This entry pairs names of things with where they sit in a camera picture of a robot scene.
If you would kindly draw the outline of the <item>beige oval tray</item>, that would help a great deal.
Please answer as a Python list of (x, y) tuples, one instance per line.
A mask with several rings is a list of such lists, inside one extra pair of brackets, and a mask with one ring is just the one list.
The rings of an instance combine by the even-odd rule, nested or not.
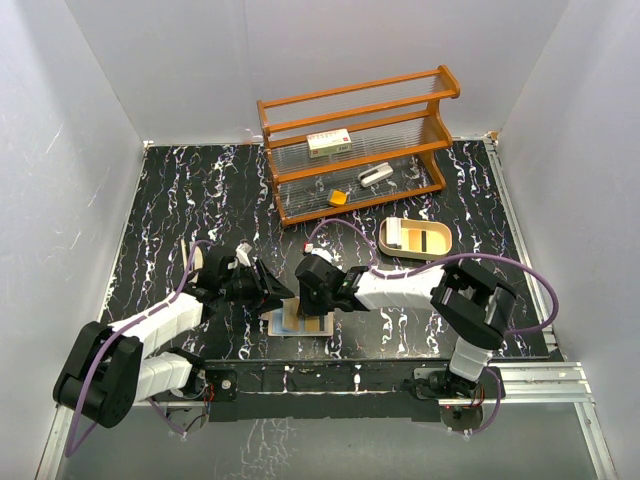
[(443, 223), (387, 217), (380, 224), (378, 247), (387, 256), (432, 261), (452, 249), (452, 233)]

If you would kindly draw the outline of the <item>stack of cards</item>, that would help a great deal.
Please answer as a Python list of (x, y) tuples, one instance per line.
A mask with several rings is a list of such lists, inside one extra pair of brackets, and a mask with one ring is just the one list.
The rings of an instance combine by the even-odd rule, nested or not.
[(402, 248), (402, 220), (398, 217), (385, 219), (384, 245), (390, 249)]

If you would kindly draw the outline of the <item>cream leather card holder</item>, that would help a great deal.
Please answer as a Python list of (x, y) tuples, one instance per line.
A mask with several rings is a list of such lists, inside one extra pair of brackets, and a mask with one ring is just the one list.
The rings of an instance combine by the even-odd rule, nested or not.
[(299, 336), (299, 337), (328, 337), (334, 332), (334, 314), (328, 313), (323, 316), (302, 316), (300, 317), (300, 330), (298, 332), (287, 332), (282, 328), (283, 307), (268, 313), (264, 313), (260, 319), (267, 322), (269, 336)]

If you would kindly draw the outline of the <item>credit card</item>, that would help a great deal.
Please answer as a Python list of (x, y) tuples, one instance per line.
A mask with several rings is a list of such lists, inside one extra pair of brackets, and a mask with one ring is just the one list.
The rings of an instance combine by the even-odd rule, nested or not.
[(298, 307), (299, 299), (297, 297), (283, 301), (282, 328), (287, 332), (298, 332), (300, 330)]

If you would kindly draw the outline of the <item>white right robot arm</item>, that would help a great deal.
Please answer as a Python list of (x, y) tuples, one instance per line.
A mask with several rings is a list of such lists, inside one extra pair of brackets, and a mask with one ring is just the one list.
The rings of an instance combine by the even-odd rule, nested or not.
[(516, 293), (498, 276), (470, 258), (433, 262), (423, 270), (376, 273), (355, 266), (344, 272), (316, 254), (295, 270), (299, 311), (324, 316), (335, 310), (381, 308), (432, 310), (458, 335), (445, 370), (419, 382), (435, 397), (471, 398), (482, 373), (505, 338)]

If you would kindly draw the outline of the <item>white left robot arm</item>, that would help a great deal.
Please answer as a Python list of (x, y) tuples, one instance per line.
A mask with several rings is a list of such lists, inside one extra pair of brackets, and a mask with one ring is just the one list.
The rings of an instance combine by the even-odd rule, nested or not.
[(207, 376), (197, 358), (161, 347), (198, 327), (221, 303), (263, 314), (294, 296), (250, 251), (246, 243), (228, 248), (196, 241), (185, 251), (178, 287), (165, 299), (124, 320), (84, 325), (54, 385), (54, 401), (112, 428), (135, 403), (157, 394), (200, 396)]

